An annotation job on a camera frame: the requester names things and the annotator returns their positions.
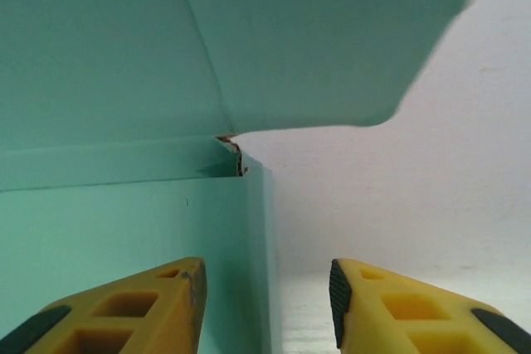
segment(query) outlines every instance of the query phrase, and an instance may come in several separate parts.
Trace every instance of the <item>white wall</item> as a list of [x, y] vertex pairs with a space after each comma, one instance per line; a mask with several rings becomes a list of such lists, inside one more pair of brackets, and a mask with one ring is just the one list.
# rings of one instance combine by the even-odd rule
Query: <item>white wall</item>
[[277, 182], [287, 352], [334, 352], [334, 257], [489, 301], [531, 330], [531, 0], [474, 0], [386, 124], [238, 140]]

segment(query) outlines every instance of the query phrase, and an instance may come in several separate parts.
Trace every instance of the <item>box flap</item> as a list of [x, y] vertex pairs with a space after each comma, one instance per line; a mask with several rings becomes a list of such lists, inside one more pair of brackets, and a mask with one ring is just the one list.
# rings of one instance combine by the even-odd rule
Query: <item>box flap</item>
[[0, 151], [390, 118], [465, 0], [1, 0]]

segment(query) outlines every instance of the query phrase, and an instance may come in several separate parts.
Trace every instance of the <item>yellow plastic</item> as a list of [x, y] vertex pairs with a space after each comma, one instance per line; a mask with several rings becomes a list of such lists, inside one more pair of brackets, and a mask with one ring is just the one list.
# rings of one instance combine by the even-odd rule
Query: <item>yellow plastic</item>
[[206, 299], [203, 260], [174, 261], [50, 304], [71, 312], [27, 354], [195, 354]]
[[339, 265], [353, 291], [342, 354], [514, 354], [470, 312], [495, 308], [356, 260]]

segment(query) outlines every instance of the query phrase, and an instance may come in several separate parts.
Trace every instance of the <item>black rubber pad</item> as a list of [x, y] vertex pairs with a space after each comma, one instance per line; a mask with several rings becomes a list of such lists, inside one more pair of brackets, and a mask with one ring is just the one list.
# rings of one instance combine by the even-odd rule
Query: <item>black rubber pad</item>
[[332, 260], [332, 268], [330, 269], [329, 293], [336, 346], [341, 348], [345, 333], [344, 315], [350, 308], [352, 288], [348, 284], [347, 277], [336, 259]]
[[531, 354], [531, 335], [513, 321], [483, 308], [473, 308], [471, 312], [515, 352]]
[[70, 311], [68, 306], [57, 306], [28, 318], [0, 340], [0, 354], [23, 354]]

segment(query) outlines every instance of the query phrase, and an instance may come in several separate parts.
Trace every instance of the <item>cardboard edge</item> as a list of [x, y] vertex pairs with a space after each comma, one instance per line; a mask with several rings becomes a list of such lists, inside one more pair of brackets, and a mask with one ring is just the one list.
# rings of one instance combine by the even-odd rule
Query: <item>cardboard edge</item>
[[229, 133], [217, 136], [216, 138], [223, 144], [224, 147], [228, 148], [231, 152], [236, 154], [236, 175], [238, 177], [242, 177], [247, 172], [249, 172], [249, 167], [246, 166], [243, 162], [244, 157], [240, 146], [232, 140], [237, 136], [237, 133]]
[[212, 136], [0, 153], [0, 192], [236, 177], [241, 155]]
[[253, 297], [259, 319], [256, 333], [261, 354], [282, 352], [280, 285], [275, 231], [274, 182], [272, 172], [241, 152], [245, 165], [248, 213], [248, 250]]

